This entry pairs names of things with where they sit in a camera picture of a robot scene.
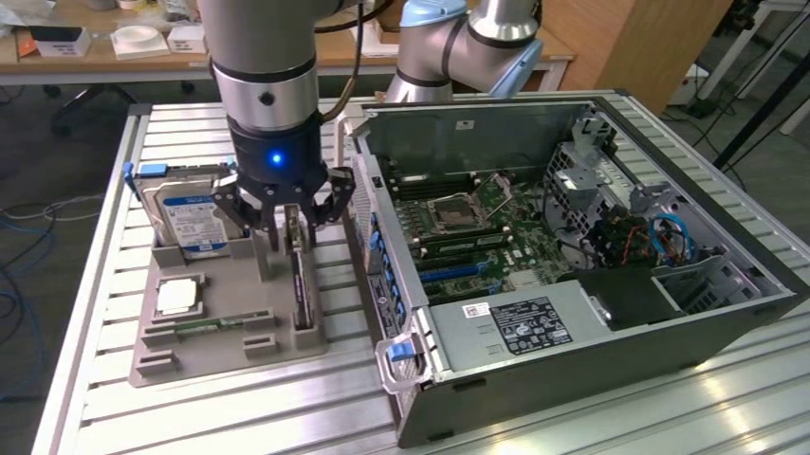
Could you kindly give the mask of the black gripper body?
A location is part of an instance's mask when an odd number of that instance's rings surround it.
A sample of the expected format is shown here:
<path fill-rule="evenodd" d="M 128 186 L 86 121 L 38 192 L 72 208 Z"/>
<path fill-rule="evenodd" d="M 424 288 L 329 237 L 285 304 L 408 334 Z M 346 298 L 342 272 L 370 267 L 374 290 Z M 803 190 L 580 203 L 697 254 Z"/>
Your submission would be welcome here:
<path fill-rule="evenodd" d="M 312 198 L 326 181 L 320 118 L 292 128 L 260 131 L 226 118 L 237 185 L 256 198 Z"/>

